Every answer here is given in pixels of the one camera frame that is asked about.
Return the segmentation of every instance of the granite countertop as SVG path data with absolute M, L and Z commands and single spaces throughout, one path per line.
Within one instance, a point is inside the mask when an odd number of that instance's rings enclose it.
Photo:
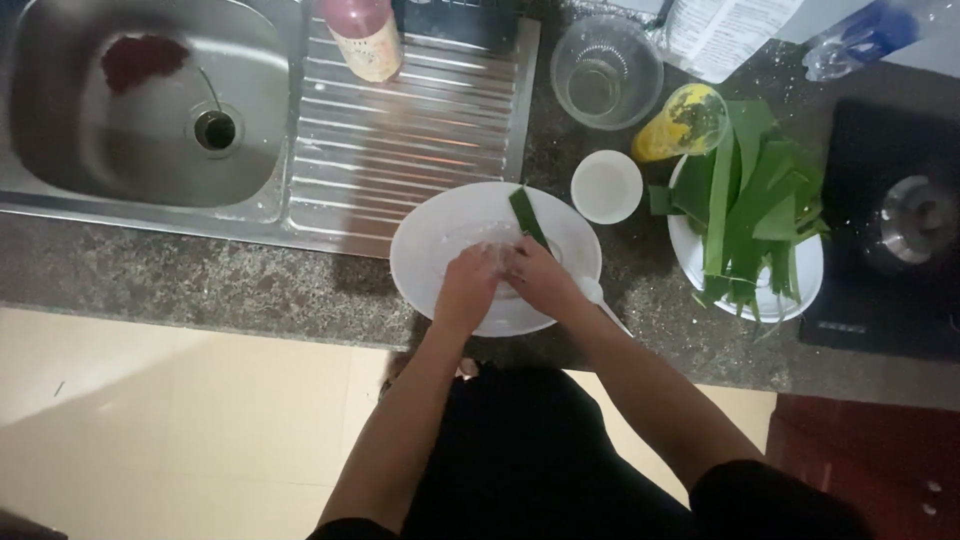
M 579 161 L 627 152 L 639 125 L 590 130 L 560 107 L 549 59 L 572 9 L 534 9 L 543 22 L 523 177 L 570 202 Z M 719 86 L 729 99 L 766 99 L 784 130 L 826 153 L 834 105 L 844 97 L 960 120 L 960 80 L 885 62 L 827 85 L 804 79 L 803 52 L 771 41 Z M 666 66 L 665 100 L 689 82 Z M 641 167 L 665 184 L 675 161 Z M 754 324 L 700 307 L 670 247 L 666 222 L 645 204 L 626 221 L 594 226 L 608 303 L 647 347 L 698 383 L 960 410 L 960 364 L 810 347 L 797 322 L 753 340 Z M 404 350 L 428 321 L 396 292 L 388 261 L 195 236 L 0 214 L 0 305 L 141 323 Z M 474 338 L 468 353 L 499 365 L 578 368 L 559 328 Z

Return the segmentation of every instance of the red residue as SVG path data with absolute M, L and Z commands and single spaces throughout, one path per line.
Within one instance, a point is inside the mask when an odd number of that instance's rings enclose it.
M 100 65 L 107 76 L 107 86 L 114 95 L 121 95 L 155 75 L 172 75 L 189 56 L 186 47 L 167 37 L 124 36 L 110 45 Z

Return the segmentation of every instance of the yellow container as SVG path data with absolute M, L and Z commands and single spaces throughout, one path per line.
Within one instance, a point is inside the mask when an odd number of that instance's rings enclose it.
M 684 85 L 634 137 L 631 156 L 637 161 L 665 160 L 680 154 L 705 154 L 727 132 L 727 103 L 716 90 Z

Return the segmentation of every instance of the black clothing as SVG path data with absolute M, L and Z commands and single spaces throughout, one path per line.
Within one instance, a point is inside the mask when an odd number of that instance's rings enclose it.
M 856 537 L 849 506 L 766 465 L 714 467 L 691 509 L 613 449 L 599 405 L 559 370 L 457 379 L 403 537 Z M 394 538 L 363 519 L 310 540 Z

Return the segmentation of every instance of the gas stove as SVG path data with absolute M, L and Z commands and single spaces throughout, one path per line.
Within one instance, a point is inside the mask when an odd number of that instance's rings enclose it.
M 841 102 L 823 202 L 824 284 L 801 341 L 960 360 L 960 125 Z

